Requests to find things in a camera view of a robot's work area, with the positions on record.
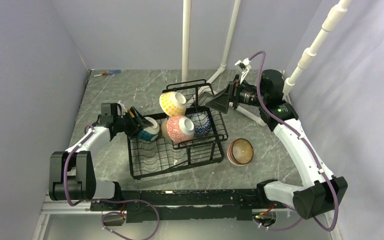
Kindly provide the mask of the blue white patterned bowl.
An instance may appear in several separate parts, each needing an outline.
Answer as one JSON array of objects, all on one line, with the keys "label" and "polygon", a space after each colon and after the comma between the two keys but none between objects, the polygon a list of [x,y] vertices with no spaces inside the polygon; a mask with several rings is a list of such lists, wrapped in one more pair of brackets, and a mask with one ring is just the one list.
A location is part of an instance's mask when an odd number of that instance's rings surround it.
[{"label": "blue white patterned bowl", "polygon": [[188,117],[194,124],[194,133],[196,136],[204,136],[211,130],[211,120],[207,113],[197,112]]}]

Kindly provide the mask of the teal white bowl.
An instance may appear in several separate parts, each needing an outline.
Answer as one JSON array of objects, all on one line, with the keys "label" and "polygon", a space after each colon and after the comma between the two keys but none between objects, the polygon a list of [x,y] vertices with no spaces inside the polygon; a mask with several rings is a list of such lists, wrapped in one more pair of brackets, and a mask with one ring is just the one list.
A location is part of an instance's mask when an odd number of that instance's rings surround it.
[{"label": "teal white bowl", "polygon": [[152,117],[145,116],[144,118],[148,120],[151,123],[151,125],[143,128],[138,133],[137,137],[146,142],[155,141],[158,138],[160,133],[160,125]]}]

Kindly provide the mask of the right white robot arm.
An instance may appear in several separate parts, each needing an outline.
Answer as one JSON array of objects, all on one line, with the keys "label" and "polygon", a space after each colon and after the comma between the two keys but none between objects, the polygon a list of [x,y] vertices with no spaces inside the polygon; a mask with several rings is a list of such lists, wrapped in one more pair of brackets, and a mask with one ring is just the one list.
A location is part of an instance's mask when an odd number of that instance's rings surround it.
[{"label": "right white robot arm", "polygon": [[257,185],[256,203],[267,208],[273,202],[291,206],[305,220],[333,212],[338,217],[339,205],[348,188],[344,177],[336,177],[323,163],[302,129],[299,116],[283,97],[284,79],[274,69],[263,70],[256,85],[240,81],[238,75],[217,93],[206,107],[226,114],[229,105],[259,108],[260,117],[280,139],[293,160],[302,186],[270,179]]}]

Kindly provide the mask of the yellow patterned bowl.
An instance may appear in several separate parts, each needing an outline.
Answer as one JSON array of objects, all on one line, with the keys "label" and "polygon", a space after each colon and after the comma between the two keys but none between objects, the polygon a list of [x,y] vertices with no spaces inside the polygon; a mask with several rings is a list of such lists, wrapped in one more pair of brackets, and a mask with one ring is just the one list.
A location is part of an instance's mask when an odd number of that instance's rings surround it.
[{"label": "yellow patterned bowl", "polygon": [[159,97],[159,105],[169,117],[184,115],[187,109],[185,96],[176,91],[162,93]]}]

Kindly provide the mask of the tan speckled bowl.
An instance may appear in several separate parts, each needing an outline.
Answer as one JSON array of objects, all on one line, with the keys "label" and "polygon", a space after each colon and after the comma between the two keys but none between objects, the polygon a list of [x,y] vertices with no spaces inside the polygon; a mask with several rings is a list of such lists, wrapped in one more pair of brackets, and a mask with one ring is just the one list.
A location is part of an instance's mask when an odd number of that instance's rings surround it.
[{"label": "tan speckled bowl", "polygon": [[168,119],[165,118],[162,122],[161,122],[161,135],[167,139],[168,141],[171,140],[169,134],[168,134],[168,130],[167,130],[167,122],[168,122]]}]

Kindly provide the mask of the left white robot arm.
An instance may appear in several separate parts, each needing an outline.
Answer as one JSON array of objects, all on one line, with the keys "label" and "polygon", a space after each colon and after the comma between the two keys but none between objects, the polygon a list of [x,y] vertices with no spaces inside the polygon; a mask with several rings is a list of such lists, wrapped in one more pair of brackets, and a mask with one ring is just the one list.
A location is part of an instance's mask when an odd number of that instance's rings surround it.
[{"label": "left white robot arm", "polygon": [[111,210],[119,209],[124,196],[117,182],[97,180],[94,157],[119,133],[135,137],[141,130],[153,126],[136,110],[120,103],[103,103],[97,120],[84,129],[84,136],[64,151],[50,156],[49,198],[67,201],[75,206],[80,201],[104,199]]}]

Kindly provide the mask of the pink patterned bowl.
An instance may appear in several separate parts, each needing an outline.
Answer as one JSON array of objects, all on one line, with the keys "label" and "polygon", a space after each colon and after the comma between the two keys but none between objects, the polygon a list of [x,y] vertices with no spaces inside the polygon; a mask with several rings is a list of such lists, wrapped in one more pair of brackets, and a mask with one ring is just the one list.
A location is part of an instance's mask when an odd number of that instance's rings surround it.
[{"label": "pink patterned bowl", "polygon": [[177,115],[168,118],[167,131],[175,144],[187,145],[195,135],[195,126],[185,115]]}]

